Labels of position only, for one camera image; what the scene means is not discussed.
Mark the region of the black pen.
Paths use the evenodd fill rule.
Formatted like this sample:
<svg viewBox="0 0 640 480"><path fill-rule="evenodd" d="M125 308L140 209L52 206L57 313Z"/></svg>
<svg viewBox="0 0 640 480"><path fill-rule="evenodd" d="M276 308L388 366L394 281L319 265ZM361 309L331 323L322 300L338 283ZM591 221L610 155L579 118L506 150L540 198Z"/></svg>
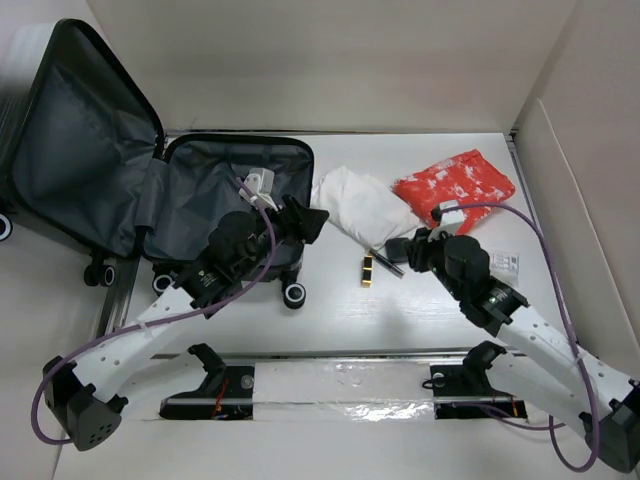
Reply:
<svg viewBox="0 0 640 480"><path fill-rule="evenodd" d="M385 268L387 271L392 273L394 276L398 278L404 277L405 272L400 267L395 265L393 262L391 262L388 258L386 258L384 255L382 255L375 249L370 249L369 254L376 262L378 262L383 268Z"/></svg>

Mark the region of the black gold lipstick tube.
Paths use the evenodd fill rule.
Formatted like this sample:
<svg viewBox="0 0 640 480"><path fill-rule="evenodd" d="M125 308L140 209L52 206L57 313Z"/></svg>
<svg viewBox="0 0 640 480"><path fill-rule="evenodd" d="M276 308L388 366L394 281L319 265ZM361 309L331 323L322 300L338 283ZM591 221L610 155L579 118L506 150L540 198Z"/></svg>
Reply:
<svg viewBox="0 0 640 480"><path fill-rule="evenodd" d="M361 286L369 288L373 278L374 258L371 253L367 253L362 261Z"/></svg>

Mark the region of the white cloth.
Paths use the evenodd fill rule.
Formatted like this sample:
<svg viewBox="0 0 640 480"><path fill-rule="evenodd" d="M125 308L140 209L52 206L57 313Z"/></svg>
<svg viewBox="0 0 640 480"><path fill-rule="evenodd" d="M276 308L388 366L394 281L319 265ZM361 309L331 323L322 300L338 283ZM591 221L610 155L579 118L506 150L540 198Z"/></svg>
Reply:
<svg viewBox="0 0 640 480"><path fill-rule="evenodd" d="M341 166L316 182L311 206L329 212L329 221L363 247L380 249L421 225L409 205L369 174Z"/></svg>

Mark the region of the red white patterned garment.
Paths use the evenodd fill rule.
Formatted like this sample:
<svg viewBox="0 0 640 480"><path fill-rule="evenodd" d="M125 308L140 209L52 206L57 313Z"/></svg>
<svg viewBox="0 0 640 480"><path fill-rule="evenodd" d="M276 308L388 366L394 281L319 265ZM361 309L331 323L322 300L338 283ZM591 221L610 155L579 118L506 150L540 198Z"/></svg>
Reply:
<svg viewBox="0 0 640 480"><path fill-rule="evenodd" d="M428 228L435 227L431 212L443 202L502 203L516 191L511 180L477 149L398 178L391 189Z"/></svg>

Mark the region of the clear white tissue packet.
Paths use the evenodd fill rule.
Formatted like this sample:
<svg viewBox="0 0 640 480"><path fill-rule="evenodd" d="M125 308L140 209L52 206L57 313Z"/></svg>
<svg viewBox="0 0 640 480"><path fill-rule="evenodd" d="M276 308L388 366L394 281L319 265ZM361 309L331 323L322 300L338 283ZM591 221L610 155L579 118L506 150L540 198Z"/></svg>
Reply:
<svg viewBox="0 0 640 480"><path fill-rule="evenodd" d="M520 262L518 253L491 250L489 257L492 271L515 276L519 274Z"/></svg>

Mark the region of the black space-print kids suitcase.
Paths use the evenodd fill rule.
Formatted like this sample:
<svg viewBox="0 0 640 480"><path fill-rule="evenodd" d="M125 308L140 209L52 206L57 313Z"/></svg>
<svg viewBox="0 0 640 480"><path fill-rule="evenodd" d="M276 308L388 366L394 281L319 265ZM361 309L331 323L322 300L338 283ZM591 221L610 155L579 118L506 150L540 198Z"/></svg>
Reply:
<svg viewBox="0 0 640 480"><path fill-rule="evenodd" d="M112 284L112 258L153 263L163 293L222 217L249 211L240 182L275 173L271 196L310 202L304 142L196 133L169 139L114 52L79 19L28 24L1 68L1 194L89 251L89 286Z"/></svg>

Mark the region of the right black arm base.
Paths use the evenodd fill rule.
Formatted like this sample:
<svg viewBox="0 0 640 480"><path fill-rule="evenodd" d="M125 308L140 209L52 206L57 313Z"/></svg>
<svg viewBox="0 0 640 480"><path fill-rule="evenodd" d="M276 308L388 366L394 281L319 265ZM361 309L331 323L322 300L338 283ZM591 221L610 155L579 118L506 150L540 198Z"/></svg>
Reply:
<svg viewBox="0 0 640 480"><path fill-rule="evenodd" d="M487 371L507 350L490 341L472 348L458 364L434 364L422 388L435 400L436 420L528 418L525 403L491 387Z"/></svg>

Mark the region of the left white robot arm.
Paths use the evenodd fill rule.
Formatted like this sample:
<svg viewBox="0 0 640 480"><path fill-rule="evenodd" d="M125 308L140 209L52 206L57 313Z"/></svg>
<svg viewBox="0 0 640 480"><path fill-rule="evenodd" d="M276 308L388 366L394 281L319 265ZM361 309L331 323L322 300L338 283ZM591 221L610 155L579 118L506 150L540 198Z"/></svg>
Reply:
<svg viewBox="0 0 640 480"><path fill-rule="evenodd" d="M274 208L255 205L250 212L224 215L198 257L134 323L45 364L31 406L36 436L54 442L38 423L44 404L66 433L66 443L79 451L103 443L132 398L125 384L144 363L252 289L270 270L279 246L313 243L328 218L328 211L289 195Z"/></svg>

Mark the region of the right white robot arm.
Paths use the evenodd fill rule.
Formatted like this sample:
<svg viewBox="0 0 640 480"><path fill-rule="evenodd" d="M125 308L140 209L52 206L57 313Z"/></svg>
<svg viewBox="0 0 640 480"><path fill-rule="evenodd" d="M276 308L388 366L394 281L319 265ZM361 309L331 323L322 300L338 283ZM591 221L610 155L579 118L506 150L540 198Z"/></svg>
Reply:
<svg viewBox="0 0 640 480"><path fill-rule="evenodd" d="M490 256L476 239L421 228L399 246L404 263L432 273L463 316L491 337L463 360L467 389L512 394L565 424L612 469L636 468L637 381L571 343L522 294L494 277Z"/></svg>

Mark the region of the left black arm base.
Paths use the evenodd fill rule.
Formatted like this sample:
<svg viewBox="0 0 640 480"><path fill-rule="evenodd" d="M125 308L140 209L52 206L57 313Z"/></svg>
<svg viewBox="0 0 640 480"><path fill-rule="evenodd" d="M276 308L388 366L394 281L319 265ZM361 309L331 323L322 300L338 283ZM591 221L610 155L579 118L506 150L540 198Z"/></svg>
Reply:
<svg viewBox="0 0 640 480"><path fill-rule="evenodd" d="M197 388L176 393L162 401L159 416L175 421L242 421L253 419L255 367L229 366L206 344L187 352L205 372Z"/></svg>

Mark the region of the silver metal rail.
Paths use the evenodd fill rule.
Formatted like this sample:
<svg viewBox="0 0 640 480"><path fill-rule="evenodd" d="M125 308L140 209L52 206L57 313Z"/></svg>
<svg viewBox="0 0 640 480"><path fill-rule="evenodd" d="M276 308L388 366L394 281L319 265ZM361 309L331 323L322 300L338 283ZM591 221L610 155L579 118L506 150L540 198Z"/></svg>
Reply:
<svg viewBox="0 0 640 480"><path fill-rule="evenodd" d="M391 404L391 403L442 403L442 402L475 402L475 401L512 401L512 397L509 395L497 395L497 396L422 396L408 399L397 398L369 398L369 399L331 399L331 400L256 400L256 399L241 399L241 398L223 398L220 400L220 405L252 405L252 406L271 406L271 405L284 405L284 406L298 406L298 405L356 405L356 404ZM196 398L181 398L181 399L166 399L161 402L162 406L175 405L175 406L215 406L217 400L214 399L196 399Z"/></svg>

